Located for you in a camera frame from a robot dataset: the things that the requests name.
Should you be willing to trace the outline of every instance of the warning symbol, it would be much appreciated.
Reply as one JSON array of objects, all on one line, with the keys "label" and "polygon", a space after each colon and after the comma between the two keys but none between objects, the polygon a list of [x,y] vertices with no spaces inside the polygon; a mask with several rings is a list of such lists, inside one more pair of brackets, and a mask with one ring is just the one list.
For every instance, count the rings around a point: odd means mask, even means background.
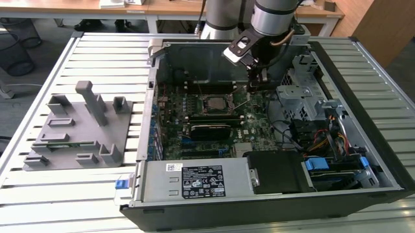
[{"label": "warning symbol", "polygon": [[192,187],[191,182],[189,181],[183,181],[183,187],[184,188],[191,188]]}]

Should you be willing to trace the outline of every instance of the table leg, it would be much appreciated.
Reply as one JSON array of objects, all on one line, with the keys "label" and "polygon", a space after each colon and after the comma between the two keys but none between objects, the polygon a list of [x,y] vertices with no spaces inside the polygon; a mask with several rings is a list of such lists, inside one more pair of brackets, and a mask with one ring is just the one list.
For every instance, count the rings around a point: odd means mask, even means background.
[{"label": "table leg", "polygon": [[322,28],[322,31],[319,33],[319,36],[330,36],[332,33],[332,30],[335,29],[335,26],[338,24],[339,18],[327,18],[326,24]]},{"label": "table leg", "polygon": [[0,81],[0,96],[5,99],[11,99],[15,96],[15,92],[7,87],[7,85]]},{"label": "table leg", "polygon": [[148,32],[152,34],[157,34],[157,16],[147,15],[145,16],[147,25],[148,25]]},{"label": "table leg", "polygon": [[56,26],[61,28],[64,26],[64,19],[63,18],[55,18],[53,20],[55,20]]}]

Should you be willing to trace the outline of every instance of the slotted aluminum table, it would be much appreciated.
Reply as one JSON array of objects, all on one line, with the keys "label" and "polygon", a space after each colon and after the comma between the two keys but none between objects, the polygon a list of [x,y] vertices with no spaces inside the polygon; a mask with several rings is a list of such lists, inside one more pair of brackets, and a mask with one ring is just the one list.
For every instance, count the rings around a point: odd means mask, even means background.
[{"label": "slotted aluminum table", "polygon": [[[0,232],[141,232],[119,212],[115,203],[128,203],[129,191],[115,202],[115,181],[135,171],[136,150],[147,76],[148,40],[193,38],[179,34],[85,33],[71,38],[44,87],[0,158]],[[347,38],[312,37],[320,41],[382,134],[410,174],[415,177],[415,106],[372,60],[360,43]],[[79,80],[91,80],[104,101],[121,94],[133,101],[133,115],[119,168],[23,171],[49,109],[52,94],[75,93]],[[415,196],[379,204],[348,217],[258,224],[184,232],[414,232]]]}]

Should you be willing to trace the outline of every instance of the gray stand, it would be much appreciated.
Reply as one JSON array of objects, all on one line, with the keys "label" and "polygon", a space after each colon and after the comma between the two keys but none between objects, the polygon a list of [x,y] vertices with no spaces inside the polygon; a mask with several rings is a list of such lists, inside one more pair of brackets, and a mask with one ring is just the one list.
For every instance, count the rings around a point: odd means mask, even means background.
[{"label": "gray stand", "polygon": [[132,102],[115,97],[104,102],[80,81],[76,92],[85,103],[53,95],[52,111],[24,161],[24,170],[117,167],[123,163]]}]

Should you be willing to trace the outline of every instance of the black wastebasket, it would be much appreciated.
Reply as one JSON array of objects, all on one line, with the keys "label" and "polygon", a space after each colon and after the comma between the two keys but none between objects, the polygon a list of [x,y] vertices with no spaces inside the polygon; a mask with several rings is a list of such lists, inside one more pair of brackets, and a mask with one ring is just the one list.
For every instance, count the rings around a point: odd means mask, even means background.
[{"label": "black wastebasket", "polygon": [[9,33],[19,36],[20,43],[25,48],[33,48],[41,44],[41,39],[29,18],[0,18],[0,24]]},{"label": "black wastebasket", "polygon": [[21,76],[35,68],[16,34],[0,34],[0,67],[11,76]]}]

